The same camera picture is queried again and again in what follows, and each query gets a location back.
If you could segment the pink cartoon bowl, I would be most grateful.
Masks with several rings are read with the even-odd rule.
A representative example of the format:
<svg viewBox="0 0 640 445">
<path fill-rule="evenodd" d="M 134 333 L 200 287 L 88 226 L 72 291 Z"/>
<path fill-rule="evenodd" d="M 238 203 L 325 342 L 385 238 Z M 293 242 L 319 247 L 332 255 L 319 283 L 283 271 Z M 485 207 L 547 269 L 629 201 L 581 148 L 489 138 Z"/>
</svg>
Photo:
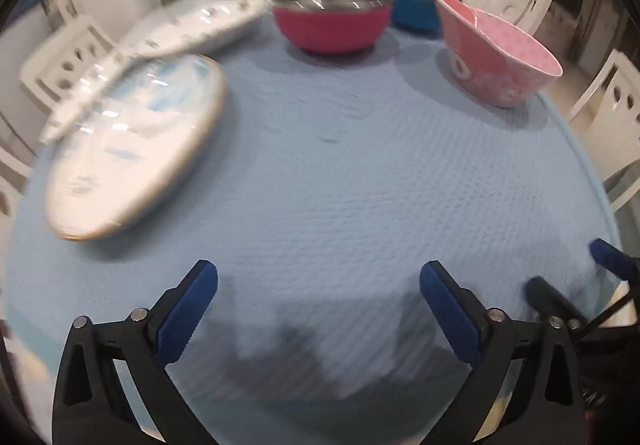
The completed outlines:
<svg viewBox="0 0 640 445">
<path fill-rule="evenodd" d="M 556 57 L 518 26 L 459 0 L 434 1 L 452 75 L 479 101 L 516 107 L 562 77 Z"/>
</svg>

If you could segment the gold rimmed blue plate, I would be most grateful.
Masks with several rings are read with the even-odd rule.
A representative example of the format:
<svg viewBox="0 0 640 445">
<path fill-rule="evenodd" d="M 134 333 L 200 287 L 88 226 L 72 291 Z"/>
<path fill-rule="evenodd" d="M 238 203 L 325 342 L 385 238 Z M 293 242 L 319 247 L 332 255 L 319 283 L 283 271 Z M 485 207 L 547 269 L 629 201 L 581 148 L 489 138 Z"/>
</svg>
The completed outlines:
<svg viewBox="0 0 640 445">
<path fill-rule="evenodd" d="M 224 71 L 204 55 L 128 69 L 56 145 L 46 187 L 53 233 L 96 239 L 140 218 L 201 153 L 225 100 Z"/>
</svg>

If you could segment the floral octagonal plate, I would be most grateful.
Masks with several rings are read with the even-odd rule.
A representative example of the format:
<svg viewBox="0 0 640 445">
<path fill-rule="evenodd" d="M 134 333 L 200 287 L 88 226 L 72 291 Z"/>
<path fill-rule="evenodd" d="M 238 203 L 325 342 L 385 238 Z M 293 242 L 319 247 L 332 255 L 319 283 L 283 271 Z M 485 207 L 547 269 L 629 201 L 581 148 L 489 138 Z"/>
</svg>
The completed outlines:
<svg viewBox="0 0 640 445">
<path fill-rule="evenodd" d="M 109 86 L 135 64 L 143 61 L 144 58 L 137 53 L 114 50 L 103 60 L 94 63 L 72 85 L 65 98 L 62 98 L 52 109 L 40 133 L 40 143 L 50 145 L 61 139 L 80 116 L 99 101 L 100 96 Z"/>
<path fill-rule="evenodd" d="M 242 38 L 268 11 L 266 0 L 217 1 L 171 18 L 141 40 L 120 46 L 122 53 L 137 60 L 209 54 Z"/>
</svg>

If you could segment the red steel bowl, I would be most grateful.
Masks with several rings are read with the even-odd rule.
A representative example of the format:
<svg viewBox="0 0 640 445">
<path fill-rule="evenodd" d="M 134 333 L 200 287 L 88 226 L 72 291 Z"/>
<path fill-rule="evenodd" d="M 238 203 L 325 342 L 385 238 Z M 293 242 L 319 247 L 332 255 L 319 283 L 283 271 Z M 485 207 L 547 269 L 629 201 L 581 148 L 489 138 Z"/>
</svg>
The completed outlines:
<svg viewBox="0 0 640 445">
<path fill-rule="evenodd" d="M 395 0 L 270 0 L 280 33 L 293 46 L 322 55 L 374 46 Z"/>
</svg>

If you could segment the white chair near right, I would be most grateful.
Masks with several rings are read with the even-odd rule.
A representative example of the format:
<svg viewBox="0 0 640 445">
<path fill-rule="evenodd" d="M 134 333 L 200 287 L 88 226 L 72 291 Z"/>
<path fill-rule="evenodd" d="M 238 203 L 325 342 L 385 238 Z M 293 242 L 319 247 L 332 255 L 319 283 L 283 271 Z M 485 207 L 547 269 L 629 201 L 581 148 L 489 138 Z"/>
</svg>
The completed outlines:
<svg viewBox="0 0 640 445">
<path fill-rule="evenodd" d="M 594 95 L 602 92 L 600 106 L 588 129 L 579 135 L 602 182 L 638 164 L 639 70 L 619 50 L 612 50 L 600 72 L 567 114 L 573 122 Z"/>
</svg>

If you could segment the light blue table mat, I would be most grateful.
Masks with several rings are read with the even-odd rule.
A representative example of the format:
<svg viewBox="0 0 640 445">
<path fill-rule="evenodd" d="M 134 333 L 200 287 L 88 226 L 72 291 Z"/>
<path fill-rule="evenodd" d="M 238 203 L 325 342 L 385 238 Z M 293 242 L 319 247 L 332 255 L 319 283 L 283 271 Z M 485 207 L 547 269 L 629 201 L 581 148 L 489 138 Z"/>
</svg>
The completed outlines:
<svg viewBox="0 0 640 445">
<path fill-rule="evenodd" d="M 169 367 L 224 444 L 398 444 L 426 433 L 468 371 L 420 294 L 437 260 L 488 306 L 529 317 L 544 276 L 586 314 L 615 288 L 592 239 L 617 243 L 601 182 L 553 105 L 486 106 L 444 47 L 397 30 L 318 58 L 271 22 L 218 56 L 227 105 L 186 179 L 133 227 L 72 243 L 36 163 L 6 270 L 22 367 L 51 380 L 75 317 L 118 321 L 198 260 L 217 295 Z"/>
</svg>

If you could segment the white chair far left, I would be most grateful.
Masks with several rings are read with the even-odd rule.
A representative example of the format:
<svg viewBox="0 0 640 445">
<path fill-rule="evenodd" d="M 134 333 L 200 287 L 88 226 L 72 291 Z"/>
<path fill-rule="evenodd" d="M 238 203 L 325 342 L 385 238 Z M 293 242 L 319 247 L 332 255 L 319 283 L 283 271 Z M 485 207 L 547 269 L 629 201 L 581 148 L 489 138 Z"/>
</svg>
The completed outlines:
<svg viewBox="0 0 640 445">
<path fill-rule="evenodd" d="M 50 114 L 85 71 L 114 49 L 115 43 L 88 15 L 58 28 L 23 64 L 20 80 L 29 98 Z"/>
</svg>

